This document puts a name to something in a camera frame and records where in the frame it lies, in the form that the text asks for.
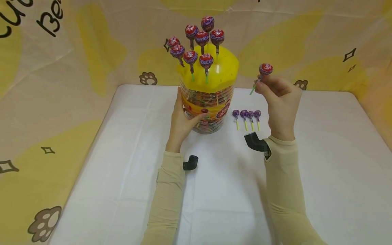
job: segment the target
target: hand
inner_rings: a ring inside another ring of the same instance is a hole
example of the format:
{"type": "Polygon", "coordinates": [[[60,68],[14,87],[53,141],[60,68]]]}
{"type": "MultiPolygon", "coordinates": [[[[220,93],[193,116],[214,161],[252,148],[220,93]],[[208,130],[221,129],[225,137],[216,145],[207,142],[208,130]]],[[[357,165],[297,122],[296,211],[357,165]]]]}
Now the hand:
{"type": "Polygon", "coordinates": [[[184,114],[184,108],[182,104],[181,89],[177,89],[177,100],[174,105],[172,114],[172,122],[170,127],[170,136],[166,144],[166,151],[168,152],[180,152],[182,142],[189,135],[198,122],[207,116],[206,113],[200,114],[191,120],[189,120],[184,114]]]}
{"type": "Polygon", "coordinates": [[[294,122],[301,89],[283,78],[265,76],[256,84],[255,91],[267,100],[271,135],[283,141],[295,140],[294,122]]]}

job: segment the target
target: finger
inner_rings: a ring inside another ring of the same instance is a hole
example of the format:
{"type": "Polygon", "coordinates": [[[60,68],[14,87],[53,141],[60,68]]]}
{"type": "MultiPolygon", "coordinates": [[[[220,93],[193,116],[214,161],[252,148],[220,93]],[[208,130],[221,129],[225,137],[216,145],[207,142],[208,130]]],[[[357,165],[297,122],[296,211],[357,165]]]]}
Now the finger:
{"type": "Polygon", "coordinates": [[[182,95],[180,87],[177,88],[177,99],[176,103],[174,104],[174,109],[178,111],[182,111],[182,95]]]}
{"type": "Polygon", "coordinates": [[[207,113],[203,113],[203,114],[199,114],[196,117],[192,118],[190,120],[192,127],[196,126],[196,124],[198,124],[201,120],[203,120],[203,118],[205,118],[208,114],[207,113]]]}
{"type": "Polygon", "coordinates": [[[290,93],[295,89],[295,85],[291,84],[288,80],[278,76],[264,76],[262,82],[267,84],[272,90],[278,92],[290,93]]]}
{"type": "Polygon", "coordinates": [[[262,94],[264,98],[267,100],[267,103],[272,103],[276,99],[278,99],[278,96],[268,87],[265,83],[263,82],[258,82],[256,84],[256,93],[262,94]]]}

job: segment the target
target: yellow lid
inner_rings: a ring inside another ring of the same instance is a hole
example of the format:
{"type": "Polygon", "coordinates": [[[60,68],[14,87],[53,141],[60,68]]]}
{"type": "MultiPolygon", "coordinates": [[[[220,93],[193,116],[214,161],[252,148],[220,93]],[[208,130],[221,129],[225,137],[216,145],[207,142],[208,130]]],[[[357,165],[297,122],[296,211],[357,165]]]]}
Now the yellow lid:
{"type": "Polygon", "coordinates": [[[208,84],[206,84],[205,69],[199,62],[199,57],[201,55],[200,46],[195,46],[195,52],[198,54],[198,60],[194,64],[194,81],[192,80],[190,65],[184,62],[185,68],[181,65],[178,65],[177,67],[181,81],[188,89],[204,93],[215,93],[234,85],[240,63],[233,53],[225,47],[219,46],[219,56],[217,60],[215,45],[209,43],[205,46],[204,53],[209,53],[214,58],[214,63],[209,69],[208,84]]]}

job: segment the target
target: right hand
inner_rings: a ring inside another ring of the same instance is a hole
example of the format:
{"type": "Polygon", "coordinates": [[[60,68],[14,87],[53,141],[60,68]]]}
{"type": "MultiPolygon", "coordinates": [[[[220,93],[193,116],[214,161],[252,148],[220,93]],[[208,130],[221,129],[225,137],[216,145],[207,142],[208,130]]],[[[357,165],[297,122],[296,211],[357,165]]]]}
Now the right hand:
{"type": "Polygon", "coordinates": [[[257,82],[255,91],[267,100],[271,135],[278,140],[295,140],[294,122],[301,99],[301,89],[286,79],[268,75],[257,82]]]}

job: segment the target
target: black lettering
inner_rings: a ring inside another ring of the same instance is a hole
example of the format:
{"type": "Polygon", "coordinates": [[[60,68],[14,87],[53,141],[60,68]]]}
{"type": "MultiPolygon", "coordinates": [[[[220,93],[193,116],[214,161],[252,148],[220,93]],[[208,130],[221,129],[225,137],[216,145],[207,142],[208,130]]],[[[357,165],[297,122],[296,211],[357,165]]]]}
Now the black lettering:
{"type": "Polygon", "coordinates": [[[58,30],[60,30],[60,23],[58,22],[58,20],[56,19],[56,18],[53,18],[53,16],[50,14],[50,13],[48,13],[48,12],[43,12],[42,13],[42,15],[41,15],[41,20],[37,20],[37,23],[38,23],[38,25],[40,25],[40,27],[42,27],[42,29],[44,29],[47,33],[49,33],[50,35],[52,35],[53,37],[56,37],[56,35],[53,33],[53,32],[51,32],[49,29],[47,29],[45,26],[44,26],[44,19],[45,19],[45,16],[49,16],[49,18],[50,18],[50,23],[54,23],[54,22],[56,22],[56,24],[57,24],[57,27],[56,27],[56,29],[54,29],[53,30],[53,32],[58,32],[58,30]]]}
{"type": "Polygon", "coordinates": [[[56,0],[53,1],[51,9],[52,9],[53,15],[56,18],[58,18],[59,20],[61,20],[63,18],[63,10],[60,8],[60,4],[56,0]],[[54,11],[55,5],[57,5],[57,11],[56,12],[54,11]]]}
{"type": "Polygon", "coordinates": [[[33,0],[29,0],[29,3],[25,3],[22,0],[17,0],[20,4],[22,4],[25,7],[31,7],[33,5],[33,0]]]}
{"type": "Polygon", "coordinates": [[[11,36],[11,33],[12,33],[11,27],[7,26],[7,32],[5,34],[0,34],[0,38],[9,37],[9,36],[11,36]]]}
{"type": "Polygon", "coordinates": [[[24,13],[22,13],[22,12],[20,12],[18,9],[16,9],[12,4],[11,4],[11,2],[10,1],[6,1],[6,3],[8,4],[8,6],[14,11],[14,13],[15,13],[15,15],[16,15],[16,22],[12,22],[12,21],[10,21],[7,17],[5,17],[4,15],[3,15],[3,13],[1,13],[0,12],[0,17],[3,19],[3,20],[5,20],[5,21],[7,21],[8,23],[10,23],[11,25],[14,25],[14,26],[18,26],[18,25],[20,25],[20,23],[22,22],[22,20],[21,20],[21,16],[26,16],[24,13]]]}

